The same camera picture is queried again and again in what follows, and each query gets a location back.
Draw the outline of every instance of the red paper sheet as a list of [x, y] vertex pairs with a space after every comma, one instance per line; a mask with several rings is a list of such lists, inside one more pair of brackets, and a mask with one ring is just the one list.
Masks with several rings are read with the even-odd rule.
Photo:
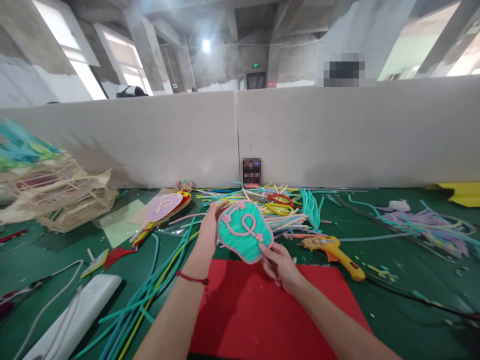
[[[371, 331], [336, 267], [297, 265], [340, 309]], [[258, 262], [213, 260], [190, 352], [229, 359], [336, 359], [293, 296]]]

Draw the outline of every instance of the doorway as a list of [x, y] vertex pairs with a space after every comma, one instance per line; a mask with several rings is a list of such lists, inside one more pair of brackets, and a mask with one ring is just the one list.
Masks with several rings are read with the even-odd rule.
[[246, 75], [246, 89], [264, 89], [265, 72], [252, 72]]

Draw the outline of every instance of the ceiling light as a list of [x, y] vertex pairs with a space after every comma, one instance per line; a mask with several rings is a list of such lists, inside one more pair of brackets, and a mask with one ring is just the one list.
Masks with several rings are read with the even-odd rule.
[[203, 40], [202, 48], [203, 48], [204, 52], [209, 53], [210, 52], [210, 41]]

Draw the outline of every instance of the scissors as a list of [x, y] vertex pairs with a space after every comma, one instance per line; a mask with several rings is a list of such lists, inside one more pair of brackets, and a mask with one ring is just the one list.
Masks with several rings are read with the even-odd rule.
[[292, 208], [297, 208], [297, 209], [301, 209], [302, 207], [301, 206], [296, 206], [294, 205], [294, 202], [292, 201], [291, 198], [289, 198], [288, 196], [286, 195], [283, 195], [283, 194], [270, 194], [270, 195], [258, 195], [258, 194], [250, 194], [249, 193], [249, 196], [251, 198], [254, 198], [255, 200], [260, 200], [260, 201], [263, 201], [265, 203], [268, 203], [268, 202], [274, 202], [274, 203], [277, 203], [277, 204], [280, 204], [280, 205], [287, 205], [287, 206], [290, 206]]

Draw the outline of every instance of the white wall panel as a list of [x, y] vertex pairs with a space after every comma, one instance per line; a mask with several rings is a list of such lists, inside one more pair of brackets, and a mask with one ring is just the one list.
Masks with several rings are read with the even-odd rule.
[[234, 186], [238, 142], [234, 93], [176, 94], [0, 109], [67, 150], [87, 172], [113, 169], [118, 188]]
[[240, 91], [240, 158], [291, 186], [477, 182], [479, 96], [476, 75]]

